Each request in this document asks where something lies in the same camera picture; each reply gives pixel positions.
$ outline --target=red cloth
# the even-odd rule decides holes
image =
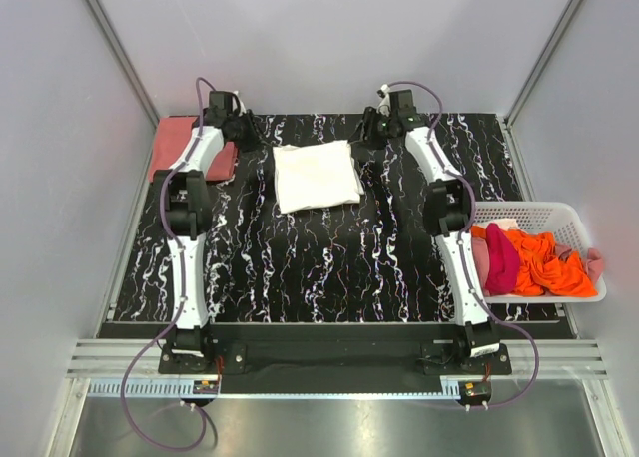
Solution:
[[[490,295],[509,294],[517,285],[519,253],[496,224],[486,228],[486,243],[490,257],[486,290]]]
[[[191,139],[191,125],[194,119],[191,116],[178,116],[160,120],[153,143],[149,181],[153,180],[153,173],[156,170],[167,169],[180,157]],[[237,156],[238,148],[235,143],[226,143],[213,158],[206,173],[207,181],[226,181],[232,178]]]

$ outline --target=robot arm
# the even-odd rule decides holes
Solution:
[[[205,364],[215,357],[214,344],[205,332],[210,320],[204,295],[203,255],[206,233],[213,223],[205,173],[225,140],[247,150],[259,142],[260,136],[252,112],[245,109],[237,93],[216,91],[209,95],[202,129],[192,130],[184,151],[167,170],[154,173],[158,206],[163,208],[167,225],[176,237],[167,237],[175,297],[173,318],[177,321],[163,349],[170,357],[166,362],[176,361],[173,354],[189,354]],[[169,175],[167,191],[162,194]],[[182,314],[176,316],[182,302]]]
[[[364,127],[378,143],[385,141],[384,138],[405,134],[406,148],[426,176],[424,227],[434,236],[452,289],[455,323],[459,329],[455,345],[465,357],[497,352],[499,339],[494,322],[481,305],[484,300],[472,257],[470,233],[461,232],[471,211],[471,198],[461,173],[448,160],[434,130],[426,126],[423,116],[416,111],[409,90],[390,92],[384,85],[379,94],[381,104],[376,113],[369,111],[369,123]]]

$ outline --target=black mat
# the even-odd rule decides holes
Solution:
[[[274,144],[348,139],[359,115],[259,117]],[[494,115],[445,115],[437,137],[484,201],[517,201],[507,146]],[[353,147],[365,187],[360,205],[281,215],[268,148],[241,154],[234,177],[210,185],[214,226],[205,249],[205,293],[216,322],[449,321],[443,265],[423,230],[425,178],[403,141]],[[114,322],[166,322],[171,265],[148,196]],[[494,306],[517,320],[556,319],[554,305]]]

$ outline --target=metal floor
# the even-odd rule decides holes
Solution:
[[[494,383],[499,401],[517,383]],[[201,421],[186,409],[156,413],[165,399],[131,399],[141,428],[168,445],[188,445]],[[539,381],[523,401],[489,412],[433,410],[411,401],[219,400],[206,408],[217,427],[193,456],[601,456],[577,381]],[[450,403],[451,409],[456,404]],[[118,399],[87,399],[74,457],[170,455],[131,430]]]

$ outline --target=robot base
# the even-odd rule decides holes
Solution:
[[[225,374],[244,372],[246,347],[217,342],[208,326],[203,329],[172,329],[162,347],[160,374],[217,374],[216,359],[222,357]]]
[[[494,354],[479,357],[462,357],[455,352],[452,343],[428,343],[421,346],[421,362],[426,375],[476,375],[486,374],[490,364],[491,375],[511,375],[512,366],[508,349],[504,344]]]

